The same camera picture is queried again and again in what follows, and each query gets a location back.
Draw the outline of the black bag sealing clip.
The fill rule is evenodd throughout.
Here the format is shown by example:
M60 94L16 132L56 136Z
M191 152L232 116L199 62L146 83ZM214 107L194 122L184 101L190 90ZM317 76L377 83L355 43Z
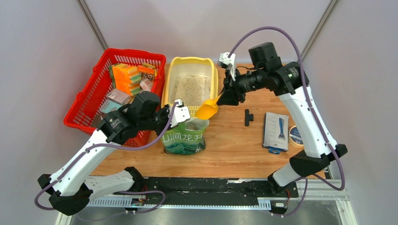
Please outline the black bag sealing clip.
M250 113L249 109L245 109L245 126L250 126L250 122L254 121L254 115Z

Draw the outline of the yellow litter scoop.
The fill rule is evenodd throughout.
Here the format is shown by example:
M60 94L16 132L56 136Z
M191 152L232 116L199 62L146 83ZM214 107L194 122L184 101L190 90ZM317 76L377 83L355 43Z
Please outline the yellow litter scoop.
M213 117L218 112L218 100L220 99L221 94L218 95L215 99L208 99L204 101L204 103L198 108L195 112L195 117L201 120L208 120Z

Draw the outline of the green cat litter bag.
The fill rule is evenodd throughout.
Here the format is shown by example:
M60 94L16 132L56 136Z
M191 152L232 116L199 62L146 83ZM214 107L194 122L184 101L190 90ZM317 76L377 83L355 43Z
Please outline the green cat litter bag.
M163 150L171 155L194 155L206 149L204 132L209 120L190 119L166 131Z

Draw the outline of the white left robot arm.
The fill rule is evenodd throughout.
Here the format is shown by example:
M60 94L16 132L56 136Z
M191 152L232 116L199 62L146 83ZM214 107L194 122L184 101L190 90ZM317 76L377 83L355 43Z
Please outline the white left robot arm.
M49 194L49 210L71 216L90 201L105 195L126 191L133 195L143 194L144 179L134 167L97 179L89 176L115 150L131 150L125 143L139 132L154 131L161 139L167 130L190 119L182 100L163 108L160 103L160 97L155 93L137 94L131 103L108 112L86 144L65 166L53 174L42 174L38 183L41 192Z

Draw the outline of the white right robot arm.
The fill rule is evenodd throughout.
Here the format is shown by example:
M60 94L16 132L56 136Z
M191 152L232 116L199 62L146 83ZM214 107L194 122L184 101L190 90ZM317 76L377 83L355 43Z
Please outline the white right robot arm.
M226 77L217 105L239 105L245 101L247 92L268 89L288 109L301 134L304 149L268 176L269 193L280 196L288 185L323 170L348 150L344 144L336 142L321 117L314 116L318 111L310 96L308 78L300 71L298 62L283 65L271 42L250 48L249 54L255 70L245 75L236 69L235 54L220 54L218 65L225 69Z

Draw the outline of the yellow litter box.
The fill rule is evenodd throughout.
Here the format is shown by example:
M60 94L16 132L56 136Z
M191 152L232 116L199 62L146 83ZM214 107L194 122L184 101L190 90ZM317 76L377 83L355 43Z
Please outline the yellow litter box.
M180 99L194 118L204 101L218 96L218 81L218 70L211 59L175 57L165 77L162 105Z

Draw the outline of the orange patterned snack box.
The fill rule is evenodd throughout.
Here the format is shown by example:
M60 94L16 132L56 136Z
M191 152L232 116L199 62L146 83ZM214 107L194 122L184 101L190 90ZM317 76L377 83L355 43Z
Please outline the orange patterned snack box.
M157 76L157 68L151 64L143 63L141 66L138 66L138 72L141 76L142 80L149 80L150 82L154 82Z

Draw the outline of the pink teal small box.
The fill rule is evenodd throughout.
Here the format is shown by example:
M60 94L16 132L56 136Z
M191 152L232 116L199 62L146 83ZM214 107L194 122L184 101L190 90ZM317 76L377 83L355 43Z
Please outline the pink teal small box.
M109 113L126 105L131 100L131 96L121 90L113 89L106 95L106 100L99 108L101 113Z

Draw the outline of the blue razor package box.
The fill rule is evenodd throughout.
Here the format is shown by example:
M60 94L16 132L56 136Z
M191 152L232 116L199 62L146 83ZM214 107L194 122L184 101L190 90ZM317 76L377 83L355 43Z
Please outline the blue razor package box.
M269 153L288 151L288 121L288 115L265 113L262 147L268 149Z

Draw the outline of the orange sponge pack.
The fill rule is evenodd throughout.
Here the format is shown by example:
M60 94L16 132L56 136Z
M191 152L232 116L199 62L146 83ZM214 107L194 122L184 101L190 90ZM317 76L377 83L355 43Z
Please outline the orange sponge pack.
M141 91L142 78L137 66L124 63L113 64L110 66L110 75L115 82L116 89L130 96L135 96Z

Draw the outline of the masking tape roll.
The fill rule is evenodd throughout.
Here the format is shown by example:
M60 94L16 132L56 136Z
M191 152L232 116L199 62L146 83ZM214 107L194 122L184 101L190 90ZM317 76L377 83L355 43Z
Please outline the masking tape roll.
M298 131L298 128L296 126L292 126L289 129L289 139L288 139L288 143L295 147L295 148L303 148L304 147L304 143L302 140L302 137Z

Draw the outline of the red plastic basket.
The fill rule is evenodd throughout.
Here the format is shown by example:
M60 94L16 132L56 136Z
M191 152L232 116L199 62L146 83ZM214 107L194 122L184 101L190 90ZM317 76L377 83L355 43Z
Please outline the red plastic basket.
M109 67L116 63L140 66L143 62L157 68L158 75L155 77L151 92L162 97L165 83L165 55L142 50L108 48L92 69L92 75L83 90L77 94L64 118L64 125L92 135L95 131L92 122L97 115L100 115L100 107L105 103L106 95L113 89Z

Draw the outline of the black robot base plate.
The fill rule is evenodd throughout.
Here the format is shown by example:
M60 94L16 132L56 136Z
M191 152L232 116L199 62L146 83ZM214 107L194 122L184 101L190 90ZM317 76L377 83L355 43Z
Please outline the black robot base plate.
M177 206L255 206L258 198L299 195L295 184L273 194L267 180L187 177L149 177L133 184L130 191L150 191L145 205L163 201L164 205Z

